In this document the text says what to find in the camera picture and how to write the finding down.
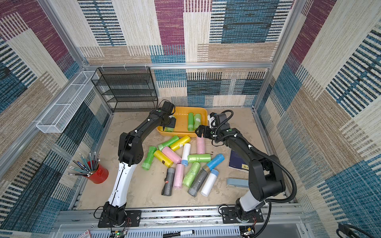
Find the thin dark green roll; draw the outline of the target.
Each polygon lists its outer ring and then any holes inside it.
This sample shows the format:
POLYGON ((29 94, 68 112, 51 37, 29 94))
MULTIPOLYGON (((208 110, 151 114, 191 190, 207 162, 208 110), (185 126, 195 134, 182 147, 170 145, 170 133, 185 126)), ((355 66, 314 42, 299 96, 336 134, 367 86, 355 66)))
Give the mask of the thin dark green roll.
POLYGON ((188 113, 188 131, 194 131, 193 128, 193 113, 188 113))

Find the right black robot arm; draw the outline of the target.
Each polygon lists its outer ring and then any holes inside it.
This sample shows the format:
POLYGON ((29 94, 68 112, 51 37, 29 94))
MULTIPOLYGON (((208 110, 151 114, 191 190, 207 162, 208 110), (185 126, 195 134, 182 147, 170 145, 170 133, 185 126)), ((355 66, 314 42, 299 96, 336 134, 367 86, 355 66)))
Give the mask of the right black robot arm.
POLYGON ((288 203, 296 197, 297 185, 292 174, 280 163, 275 155, 267 155, 254 147, 237 129, 226 129, 215 132, 208 126, 199 126, 198 137, 222 142, 241 157, 249 167, 249 191, 236 201, 236 217, 247 221, 265 204, 288 203), (290 180, 292 191, 287 198, 274 197, 286 190, 285 178, 290 180))

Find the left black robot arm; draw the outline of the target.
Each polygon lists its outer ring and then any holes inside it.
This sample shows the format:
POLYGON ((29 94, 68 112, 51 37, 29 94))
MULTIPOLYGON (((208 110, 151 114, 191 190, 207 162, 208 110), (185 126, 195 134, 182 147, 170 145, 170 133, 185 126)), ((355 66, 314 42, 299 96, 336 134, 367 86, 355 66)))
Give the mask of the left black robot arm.
POLYGON ((120 135, 118 157, 119 169, 112 193, 103 205, 102 213, 98 218, 98 228, 113 229, 124 227, 128 223, 125 212, 127 194, 137 165, 144 156, 143 142, 157 127, 174 126, 176 120, 172 118, 176 106, 165 101, 162 107, 150 111, 148 117, 135 129, 120 135))

